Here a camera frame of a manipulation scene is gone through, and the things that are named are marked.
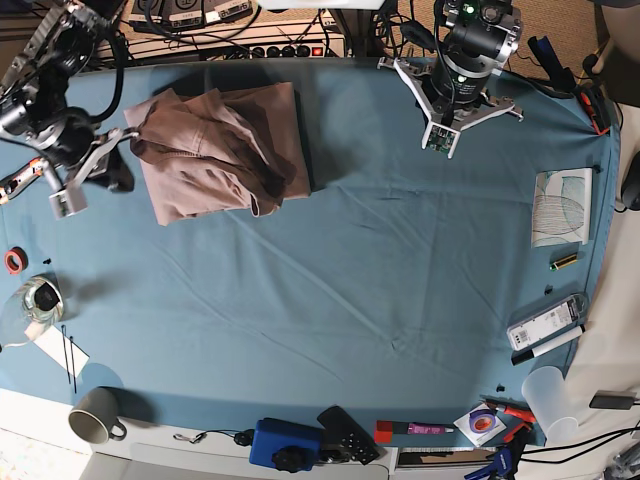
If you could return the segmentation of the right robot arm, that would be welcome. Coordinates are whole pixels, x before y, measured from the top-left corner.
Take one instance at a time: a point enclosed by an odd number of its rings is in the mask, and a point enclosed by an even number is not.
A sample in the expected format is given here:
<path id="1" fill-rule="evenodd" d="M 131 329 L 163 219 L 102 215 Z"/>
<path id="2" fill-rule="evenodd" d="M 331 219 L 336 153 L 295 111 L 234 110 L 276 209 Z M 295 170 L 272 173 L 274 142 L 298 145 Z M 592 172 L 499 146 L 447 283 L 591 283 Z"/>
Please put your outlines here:
<path id="1" fill-rule="evenodd" d="M 54 2 L 2 77 L 1 139 L 37 154 L 2 179 L 3 204 L 39 178 L 52 189 L 49 202 L 58 219 L 87 208 L 82 190 L 86 182 L 115 193 L 133 191 L 135 179 L 118 146 L 137 137 L 138 131 L 96 131 L 115 113 L 122 97 L 126 49 L 116 28 L 122 7 L 120 1 Z M 102 42 L 113 53 L 116 79 L 109 105 L 91 115 L 68 105 L 66 91 Z"/>

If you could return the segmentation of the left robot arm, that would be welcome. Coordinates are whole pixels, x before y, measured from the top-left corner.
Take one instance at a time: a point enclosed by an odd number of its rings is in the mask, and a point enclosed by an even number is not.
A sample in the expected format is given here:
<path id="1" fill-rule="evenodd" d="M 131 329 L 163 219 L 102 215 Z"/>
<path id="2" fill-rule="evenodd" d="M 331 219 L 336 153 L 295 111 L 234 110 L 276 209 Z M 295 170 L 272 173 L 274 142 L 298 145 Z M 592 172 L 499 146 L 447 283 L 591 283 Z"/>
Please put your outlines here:
<path id="1" fill-rule="evenodd" d="M 395 71 L 411 91 L 425 120 L 421 148 L 452 158 L 463 131 L 502 115 L 524 119 L 511 98 L 486 88 L 518 49 L 521 13 L 510 1 L 438 1 L 434 9 L 434 28 L 448 30 L 443 40 L 416 22 L 404 24 L 407 39 L 436 54 L 433 62 L 382 58 L 377 67 Z"/>

